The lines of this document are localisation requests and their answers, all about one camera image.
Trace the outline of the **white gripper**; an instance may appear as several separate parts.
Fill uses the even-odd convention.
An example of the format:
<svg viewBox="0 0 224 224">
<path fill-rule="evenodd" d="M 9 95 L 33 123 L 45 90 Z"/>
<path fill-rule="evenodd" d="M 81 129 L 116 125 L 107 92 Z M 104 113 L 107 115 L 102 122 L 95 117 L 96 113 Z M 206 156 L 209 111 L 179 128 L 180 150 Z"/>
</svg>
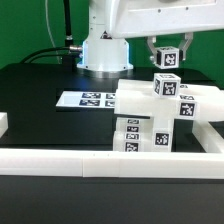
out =
<svg viewBox="0 0 224 224">
<path fill-rule="evenodd" d="M 106 0 L 106 31 L 113 38 L 146 37 L 157 63 L 157 35 L 185 33 L 179 59 L 186 60 L 193 33 L 224 28 L 224 0 Z"/>
</svg>

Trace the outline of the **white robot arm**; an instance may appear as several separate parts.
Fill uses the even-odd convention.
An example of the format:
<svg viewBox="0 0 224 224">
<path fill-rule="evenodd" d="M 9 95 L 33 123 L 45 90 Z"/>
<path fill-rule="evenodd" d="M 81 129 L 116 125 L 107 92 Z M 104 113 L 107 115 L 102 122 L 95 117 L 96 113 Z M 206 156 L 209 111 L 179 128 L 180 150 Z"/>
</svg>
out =
<svg viewBox="0 0 224 224">
<path fill-rule="evenodd" d="M 98 77 L 130 71 L 127 40 L 145 37 L 156 67 L 177 68 L 195 32 L 223 28 L 224 0 L 89 0 L 78 67 Z"/>
</svg>

